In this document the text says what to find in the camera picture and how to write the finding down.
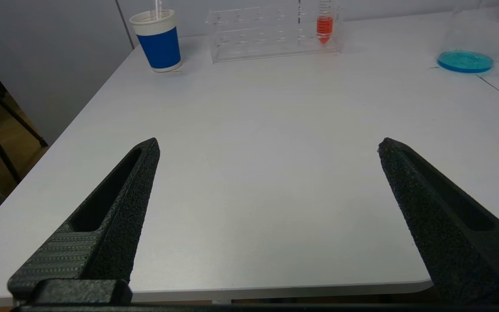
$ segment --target white wall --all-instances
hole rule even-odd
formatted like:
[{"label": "white wall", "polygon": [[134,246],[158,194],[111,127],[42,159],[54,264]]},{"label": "white wall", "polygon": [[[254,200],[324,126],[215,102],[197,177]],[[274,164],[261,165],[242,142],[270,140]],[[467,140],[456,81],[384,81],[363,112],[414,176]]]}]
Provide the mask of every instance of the white wall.
[{"label": "white wall", "polygon": [[[210,10],[229,10],[267,3],[268,0],[169,0],[178,13],[180,37],[206,34],[205,19]],[[404,16],[450,11],[456,0],[343,0],[345,20]],[[119,0],[126,21],[134,14],[150,10],[152,0]],[[131,37],[138,44],[129,24]]]},{"label": "white wall", "polygon": [[0,80],[49,144],[131,51],[113,0],[0,0]]}]

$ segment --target blue liquid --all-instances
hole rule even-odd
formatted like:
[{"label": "blue liquid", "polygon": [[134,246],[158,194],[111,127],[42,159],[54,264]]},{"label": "blue liquid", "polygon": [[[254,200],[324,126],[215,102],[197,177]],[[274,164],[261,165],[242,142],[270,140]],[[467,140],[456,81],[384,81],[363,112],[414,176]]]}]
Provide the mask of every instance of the blue liquid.
[{"label": "blue liquid", "polygon": [[438,65],[450,71],[460,73],[483,73],[494,64],[491,57],[477,52],[451,51],[438,56]]}]

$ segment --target white table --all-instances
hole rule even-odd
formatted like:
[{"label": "white table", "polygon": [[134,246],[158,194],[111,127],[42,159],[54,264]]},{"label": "white table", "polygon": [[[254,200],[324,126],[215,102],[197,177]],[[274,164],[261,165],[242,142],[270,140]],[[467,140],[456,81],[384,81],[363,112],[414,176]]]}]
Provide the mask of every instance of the white table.
[{"label": "white table", "polygon": [[10,275],[153,136],[135,301],[428,288],[377,145],[410,145],[499,217],[499,68],[487,82],[431,68],[448,18],[350,22],[341,55],[217,65],[206,37],[186,38],[162,75],[136,48],[0,207],[0,306]]}]

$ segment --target red liquid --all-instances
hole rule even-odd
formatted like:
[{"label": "red liquid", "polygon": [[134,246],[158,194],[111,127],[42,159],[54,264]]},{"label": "red liquid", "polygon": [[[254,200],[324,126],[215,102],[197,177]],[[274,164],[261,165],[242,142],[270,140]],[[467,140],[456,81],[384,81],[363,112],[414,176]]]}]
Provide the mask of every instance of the red liquid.
[{"label": "red liquid", "polygon": [[334,25],[334,19],[328,16],[319,16],[317,18],[317,37],[319,41],[325,45],[331,39],[332,36],[332,26]]}]

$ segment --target paper cup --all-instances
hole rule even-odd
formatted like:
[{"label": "paper cup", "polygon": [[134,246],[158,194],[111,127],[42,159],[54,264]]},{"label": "paper cup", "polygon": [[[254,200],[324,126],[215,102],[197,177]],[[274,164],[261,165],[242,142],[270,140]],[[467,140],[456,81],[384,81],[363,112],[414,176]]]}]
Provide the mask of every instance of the paper cup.
[{"label": "paper cup", "polygon": [[156,20],[151,20],[150,11],[142,12],[132,16],[130,23],[154,72],[168,72],[182,65],[174,10]]}]

